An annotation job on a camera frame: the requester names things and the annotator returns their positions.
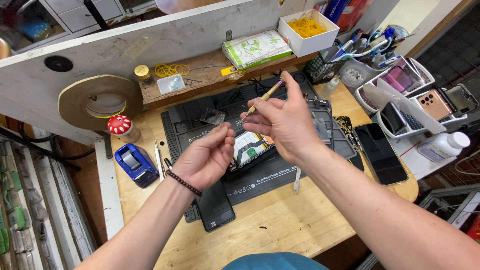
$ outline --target red mushroom figurine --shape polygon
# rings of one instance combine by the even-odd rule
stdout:
[[[110,117],[107,123],[108,130],[118,136],[127,135],[132,130],[132,127],[133,123],[130,118],[122,114]]]

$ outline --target gold lid jar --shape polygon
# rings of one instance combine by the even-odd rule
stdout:
[[[154,82],[150,69],[146,65],[137,66],[135,68],[135,75],[137,75],[138,79],[146,85],[150,85]]]

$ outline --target forearm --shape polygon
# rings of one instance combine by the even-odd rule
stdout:
[[[152,269],[194,194],[168,176],[137,214],[79,269]]]
[[[473,267],[480,246],[440,218],[388,191],[318,146],[299,167],[388,269]]]

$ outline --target blue tape dispenser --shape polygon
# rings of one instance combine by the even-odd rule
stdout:
[[[141,188],[148,187],[160,176],[147,152],[136,145],[122,146],[115,152],[115,160]]]

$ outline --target black phone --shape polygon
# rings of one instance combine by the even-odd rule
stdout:
[[[222,180],[205,189],[201,197],[195,199],[202,223],[207,232],[235,219],[235,212],[225,192]]]
[[[356,126],[353,132],[373,176],[380,184],[391,185],[408,180],[405,168],[379,124]]]
[[[448,106],[452,109],[452,113],[455,113],[458,111],[457,107],[455,104],[452,102],[452,100],[449,98],[449,96],[442,90],[441,87],[437,88],[438,94],[442,96],[442,98],[445,100],[445,102],[448,104]]]
[[[395,103],[388,102],[385,108],[380,112],[382,122],[385,127],[393,134],[398,135],[407,127],[407,121],[403,118],[400,110]]]

